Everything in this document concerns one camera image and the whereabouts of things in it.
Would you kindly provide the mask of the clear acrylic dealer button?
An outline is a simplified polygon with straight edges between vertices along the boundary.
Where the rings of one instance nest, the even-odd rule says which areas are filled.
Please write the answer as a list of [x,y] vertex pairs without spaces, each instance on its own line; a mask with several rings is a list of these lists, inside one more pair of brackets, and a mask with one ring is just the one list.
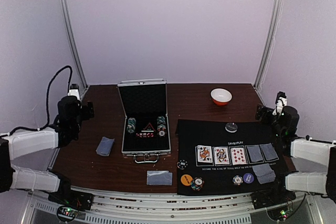
[[225,125],[225,129],[227,132],[235,133],[238,130],[238,126],[236,123],[230,122]]

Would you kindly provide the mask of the blue playing card deck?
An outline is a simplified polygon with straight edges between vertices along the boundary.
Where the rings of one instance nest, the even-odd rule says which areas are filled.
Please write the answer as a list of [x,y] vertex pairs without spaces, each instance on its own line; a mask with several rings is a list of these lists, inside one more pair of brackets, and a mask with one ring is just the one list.
[[109,156],[114,143],[115,143],[115,139],[102,137],[96,149],[96,153],[100,156]]

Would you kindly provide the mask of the dealt card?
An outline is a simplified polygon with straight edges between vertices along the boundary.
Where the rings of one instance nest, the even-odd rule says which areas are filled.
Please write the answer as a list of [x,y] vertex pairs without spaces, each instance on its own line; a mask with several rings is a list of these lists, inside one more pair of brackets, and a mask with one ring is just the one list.
[[262,176],[257,177],[257,180],[260,184],[272,183],[275,181],[275,179],[276,179],[275,173],[264,174]]
[[149,170],[146,174],[146,184],[150,186],[164,186],[160,185],[159,178],[162,173],[169,172],[168,170]]
[[165,172],[160,175],[159,178],[160,185],[171,186],[173,183],[173,173]]
[[272,174],[274,172],[269,164],[255,165],[252,168],[257,177]]

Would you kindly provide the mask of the purple small blind button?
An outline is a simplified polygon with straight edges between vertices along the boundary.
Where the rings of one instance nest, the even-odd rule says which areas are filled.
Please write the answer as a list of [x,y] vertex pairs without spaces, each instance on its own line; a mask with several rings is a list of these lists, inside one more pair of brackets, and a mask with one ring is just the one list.
[[254,175],[251,174],[251,173],[245,173],[243,175],[243,180],[244,180],[245,183],[251,184],[251,183],[254,182]]

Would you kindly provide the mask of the black 100 poker chip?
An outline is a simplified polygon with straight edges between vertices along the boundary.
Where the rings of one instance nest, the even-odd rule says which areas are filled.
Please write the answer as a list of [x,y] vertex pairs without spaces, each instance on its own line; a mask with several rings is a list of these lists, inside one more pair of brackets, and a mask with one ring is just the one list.
[[184,160],[184,159],[181,159],[181,160],[179,160],[179,161],[177,162],[177,168],[178,168],[178,169],[183,170],[183,169],[186,169],[187,166],[188,166],[188,162],[187,162],[186,160]]

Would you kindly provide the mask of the orange big blind button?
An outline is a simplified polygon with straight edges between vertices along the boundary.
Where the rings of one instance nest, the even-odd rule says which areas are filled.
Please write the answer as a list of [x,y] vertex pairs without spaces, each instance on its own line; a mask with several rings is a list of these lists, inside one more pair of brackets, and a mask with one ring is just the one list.
[[182,185],[184,185],[184,186],[190,186],[192,180],[193,180],[193,177],[189,174],[182,175],[181,179],[180,179]]

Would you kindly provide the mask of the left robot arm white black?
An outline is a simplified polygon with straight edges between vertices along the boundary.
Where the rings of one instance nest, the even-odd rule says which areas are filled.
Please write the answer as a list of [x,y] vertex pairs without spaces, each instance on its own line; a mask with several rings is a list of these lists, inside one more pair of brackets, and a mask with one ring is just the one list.
[[60,173],[22,168],[12,161],[44,150],[66,147],[79,138],[82,122],[94,117],[92,102],[83,105],[74,95],[57,104],[58,115],[52,125],[40,129],[18,127],[1,136],[1,192],[11,189],[44,191],[64,205],[78,201],[70,179]]

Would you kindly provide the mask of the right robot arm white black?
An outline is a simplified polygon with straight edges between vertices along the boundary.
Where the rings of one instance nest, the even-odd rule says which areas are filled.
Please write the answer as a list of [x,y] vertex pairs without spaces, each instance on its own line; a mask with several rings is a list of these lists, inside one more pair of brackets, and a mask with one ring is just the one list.
[[292,106],[275,109],[257,105],[255,119],[271,126],[282,154],[305,159],[326,167],[326,172],[295,171],[280,176],[280,184],[269,192],[272,203],[279,204],[290,191],[320,195],[335,201],[335,142],[314,140],[310,136],[299,137],[296,130],[298,111]]

